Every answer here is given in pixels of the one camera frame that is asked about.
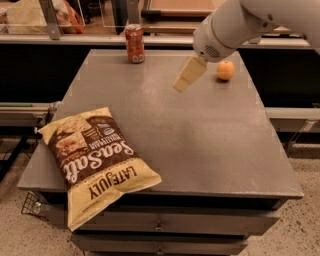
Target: speckled floor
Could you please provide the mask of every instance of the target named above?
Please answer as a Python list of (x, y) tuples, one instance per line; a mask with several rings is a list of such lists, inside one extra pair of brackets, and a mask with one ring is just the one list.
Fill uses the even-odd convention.
[[(240, 256), (320, 255), (320, 146), (294, 148), (291, 157), (305, 197), (287, 202), (281, 220), (262, 237), (251, 237)], [(19, 191), (17, 183), (28, 161), (21, 153), (0, 183), (0, 256), (84, 255), (69, 241), (69, 231), (21, 214), (27, 192)]]

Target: soda can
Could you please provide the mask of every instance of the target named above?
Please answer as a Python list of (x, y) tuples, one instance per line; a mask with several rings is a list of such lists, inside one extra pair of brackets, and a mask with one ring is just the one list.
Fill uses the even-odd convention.
[(125, 28), (128, 59), (132, 63), (144, 61), (143, 29), (139, 24), (129, 24)]

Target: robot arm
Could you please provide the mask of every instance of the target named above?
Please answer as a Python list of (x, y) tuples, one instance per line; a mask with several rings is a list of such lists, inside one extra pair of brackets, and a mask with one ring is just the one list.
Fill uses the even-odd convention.
[(195, 31), (193, 48), (205, 60), (218, 62), (280, 25), (319, 48), (320, 0), (226, 0)]

